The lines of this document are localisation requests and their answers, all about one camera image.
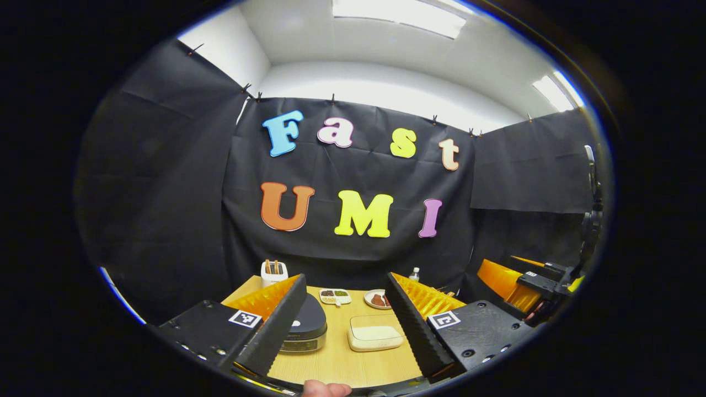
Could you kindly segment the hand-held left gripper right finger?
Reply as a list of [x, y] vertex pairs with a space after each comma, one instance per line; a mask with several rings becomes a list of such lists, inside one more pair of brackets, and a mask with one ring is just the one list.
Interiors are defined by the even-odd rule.
[[396, 273], [388, 273], [385, 290], [421, 374], [429, 381], [480, 372], [536, 332], [491, 302], [452, 304], [441, 292]]

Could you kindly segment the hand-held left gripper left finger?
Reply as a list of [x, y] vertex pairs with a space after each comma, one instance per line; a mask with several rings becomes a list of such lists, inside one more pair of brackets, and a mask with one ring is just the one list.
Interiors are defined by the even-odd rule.
[[306, 296], [300, 274], [229, 304], [201, 301], [151, 329], [213, 371], [265, 378]]

